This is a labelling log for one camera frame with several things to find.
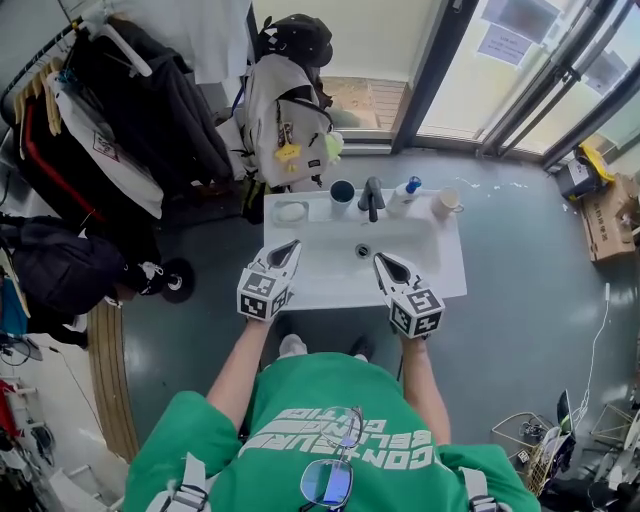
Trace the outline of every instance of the red garment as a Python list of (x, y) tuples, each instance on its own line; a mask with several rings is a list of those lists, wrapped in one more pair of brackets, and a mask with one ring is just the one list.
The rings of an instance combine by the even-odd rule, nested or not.
[(4, 395), (5, 391), (15, 392), (15, 389), (5, 381), (0, 380), (0, 427), (5, 429), (9, 436), (20, 437), (21, 432), (16, 428), (16, 422), (13, 419), (13, 412), (9, 406), (9, 400)]
[(99, 220), (100, 222), (105, 222), (105, 218), (100, 213), (98, 213), (96, 209), (93, 206), (91, 206), (91, 204), (89, 204), (89, 202), (86, 201), (84, 197), (82, 197), (77, 190), (75, 190), (71, 185), (69, 185), (65, 181), (65, 179), (60, 175), (60, 173), (58, 173), (58, 171), (56, 171), (51, 165), (49, 165), (48, 162), (46, 162), (40, 156), (38, 147), (33, 142), (33, 139), (31, 136), (31, 132), (33, 128), (34, 105), (27, 104), (26, 108), (27, 108), (27, 113), (25, 116), (26, 119), (25, 119), (25, 127), (24, 127), (25, 129), (24, 139), (26, 144), (26, 150), (29, 152), (29, 156), (40, 166), (40, 168), (47, 174), (47, 176), (49, 176), (49, 178), (51, 178), (51, 180), (55, 182), (56, 185), (58, 185), (62, 190), (67, 192), (74, 199), (74, 201), (76, 201), (87, 212), (87, 215), (93, 214), (93, 216), (97, 220)]

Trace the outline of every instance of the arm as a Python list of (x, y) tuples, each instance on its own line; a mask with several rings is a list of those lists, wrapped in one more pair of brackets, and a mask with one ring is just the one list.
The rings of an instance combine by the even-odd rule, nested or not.
[(400, 340), (404, 358), (404, 398), (431, 429), (436, 444), (450, 444), (449, 415), (433, 376), (427, 345), (422, 339), (409, 339), (402, 334)]
[(244, 420), (270, 323), (249, 319), (222, 371), (207, 394), (207, 402), (231, 420), (236, 431)]

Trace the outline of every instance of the cardboard box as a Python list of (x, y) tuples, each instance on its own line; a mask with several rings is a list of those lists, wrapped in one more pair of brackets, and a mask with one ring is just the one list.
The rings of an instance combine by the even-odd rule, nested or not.
[(591, 261), (633, 252), (633, 227), (623, 216), (638, 211), (638, 185), (622, 174), (606, 190), (582, 200), (582, 221), (587, 234)]

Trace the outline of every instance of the white sink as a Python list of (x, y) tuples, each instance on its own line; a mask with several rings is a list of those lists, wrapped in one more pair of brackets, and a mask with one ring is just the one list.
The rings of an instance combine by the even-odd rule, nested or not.
[[(383, 190), (386, 203), (393, 190)], [(302, 242), (302, 254), (294, 278), (294, 296), (286, 309), (332, 309), (384, 304), (373, 270), (377, 252), (397, 254), (415, 263), (440, 298), (466, 295), (467, 284), (455, 214), (444, 221), (431, 213), (436, 191), (423, 191), (407, 215), (395, 218), (378, 210), (378, 222), (358, 209), (362, 194), (356, 191), (345, 214), (331, 214), (329, 192), (299, 192), (265, 197), (264, 243), (293, 239)], [(308, 218), (282, 223), (273, 215), (277, 203), (300, 201), (308, 205)]]

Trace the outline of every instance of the faucet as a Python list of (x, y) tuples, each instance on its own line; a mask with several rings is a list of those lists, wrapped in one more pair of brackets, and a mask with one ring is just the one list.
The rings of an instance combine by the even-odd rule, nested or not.
[(375, 176), (371, 176), (364, 185), (358, 208), (363, 212), (369, 210), (369, 222), (378, 222), (378, 210), (384, 209), (384, 206), (382, 183)]

